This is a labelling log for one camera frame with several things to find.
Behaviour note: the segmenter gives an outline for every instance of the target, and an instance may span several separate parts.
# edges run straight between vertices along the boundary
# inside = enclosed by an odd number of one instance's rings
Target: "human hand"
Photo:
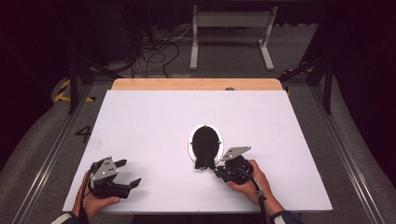
[[[262,189],[262,192],[264,194],[263,196],[266,198],[264,204],[268,216],[271,216],[276,212],[285,210],[282,207],[282,205],[277,201],[277,199],[274,197],[274,194],[271,191],[270,183],[268,182],[268,179],[265,176],[264,172],[259,168],[257,162],[254,160],[249,160],[249,163],[253,167],[253,177],[256,180],[257,184]],[[257,190],[253,182],[251,182],[251,180],[249,180],[248,182],[242,185],[238,185],[232,181],[228,181],[227,186],[230,187],[230,189],[245,194],[245,196],[255,204],[259,204],[259,198],[256,194]]]
[[[272,191],[270,188],[270,184],[267,180],[267,177],[265,174],[262,172],[262,170],[259,168],[259,165],[257,164],[256,161],[254,160],[249,160],[250,165],[253,167],[253,177],[256,180],[257,184],[262,188],[262,191],[264,193],[264,196],[271,196]],[[259,204],[258,197],[256,195],[256,188],[254,184],[249,180],[248,182],[238,185],[235,184],[233,181],[228,181],[227,186],[230,187],[230,189],[233,189],[237,192],[241,192],[245,194],[245,196],[253,201],[255,204]]]
[[[89,173],[85,173],[83,181],[81,186],[79,187],[77,196],[76,196],[76,201],[73,207],[72,212],[78,217],[78,212],[79,212],[79,208],[80,208],[80,199],[81,199],[81,192],[84,189],[84,180],[87,177]],[[90,188],[90,180],[87,181],[87,186],[85,188],[85,192],[84,195],[86,195],[84,197],[84,201],[83,201],[83,207],[85,209],[85,212],[87,213],[87,218],[88,220],[90,220],[91,218],[93,218],[94,216],[96,216],[99,211],[102,208],[105,208],[107,206],[110,206],[111,204],[115,204],[115,203],[119,203],[120,202],[120,198],[119,197],[109,197],[109,198],[104,198],[104,199],[100,199],[98,197],[96,197],[92,192],[91,192],[91,188]]]

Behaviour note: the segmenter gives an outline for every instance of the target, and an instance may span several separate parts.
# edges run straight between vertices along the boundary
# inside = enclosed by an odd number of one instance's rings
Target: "white tabletop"
[[[200,124],[219,130],[225,150],[252,147],[244,157],[258,162],[287,210],[332,210],[284,91],[108,91],[64,211],[72,209],[91,164],[108,156],[128,160],[114,182],[129,184],[140,177],[142,181],[128,199],[105,212],[259,211],[210,169],[194,169],[188,139]]]

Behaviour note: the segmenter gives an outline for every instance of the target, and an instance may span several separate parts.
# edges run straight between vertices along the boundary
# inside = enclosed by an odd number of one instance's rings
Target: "gray floor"
[[[242,34],[232,34],[224,29],[206,30],[200,37],[198,70],[191,71],[191,42],[179,42],[178,57],[166,67],[172,77],[279,77],[286,70],[298,65],[304,50],[315,32],[316,26],[297,27],[285,26],[273,29],[268,49],[270,51],[275,71],[265,69],[257,39],[262,32],[257,29],[247,29]],[[177,54],[174,46],[164,50],[169,60]],[[151,59],[160,61],[161,55]],[[149,70],[162,70],[163,63],[150,63]],[[130,77],[129,69],[121,73]],[[161,72],[148,73],[150,77],[163,77]],[[332,115],[322,113],[321,104],[316,100],[315,92],[322,91],[322,83],[318,88],[307,87],[302,81],[304,74],[294,80],[284,83],[290,88],[290,101],[300,122],[305,139],[311,149],[319,171],[323,175],[323,183],[330,196],[333,211],[320,213],[305,213],[305,223],[396,223],[396,190],[379,169],[373,156],[361,139],[359,131],[349,116],[336,81],[332,88]],[[58,92],[60,83],[54,88]],[[62,212],[64,199],[69,190],[69,184],[77,170],[86,144],[83,136],[75,135],[86,125],[94,126],[106,90],[111,87],[111,81],[106,77],[97,77],[93,86],[87,89],[88,96],[96,97],[95,102],[84,102],[77,114],[72,118],[67,115],[70,104],[56,102],[55,106],[43,115],[23,137],[7,165],[0,173],[0,222],[11,223],[16,220],[21,223],[50,223]],[[64,139],[59,138],[66,121],[72,125]],[[364,177],[370,196],[373,198],[383,221],[371,220],[370,211],[364,205],[364,199],[357,193],[353,175],[346,169],[337,139],[326,120],[331,120],[341,135],[345,148],[350,152],[359,171]],[[48,176],[40,178],[37,173],[54,147],[60,149],[59,157]],[[26,213],[19,211],[23,200],[29,192],[35,179],[44,180],[42,190],[31,201],[31,210]],[[118,216],[100,214],[92,223],[131,223],[133,216]]]

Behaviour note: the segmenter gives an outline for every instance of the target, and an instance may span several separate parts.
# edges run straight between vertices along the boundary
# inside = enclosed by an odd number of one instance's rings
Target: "finger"
[[[255,160],[249,160],[250,165],[253,167],[253,177],[255,179],[261,180],[265,174],[259,167],[259,164]]]
[[[115,203],[119,203],[120,202],[120,198],[119,197],[110,197],[110,198],[105,198],[105,199],[101,199],[98,200],[97,202],[97,206],[102,209],[104,207],[108,207],[111,204],[115,204]]]
[[[230,189],[233,189],[233,190],[235,190],[235,191],[238,191],[238,192],[242,191],[242,187],[241,187],[240,185],[234,183],[233,181],[228,181],[228,182],[227,182],[227,186],[228,186]]]

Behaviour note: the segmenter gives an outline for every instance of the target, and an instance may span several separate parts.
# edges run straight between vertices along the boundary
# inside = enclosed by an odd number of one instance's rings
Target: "white stand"
[[[190,69],[196,70],[198,68],[198,27],[236,26],[265,29],[264,38],[259,40],[259,46],[267,69],[273,71],[274,65],[268,53],[267,43],[274,24],[276,10],[277,7],[272,7],[270,12],[198,12],[197,6],[194,6]]]

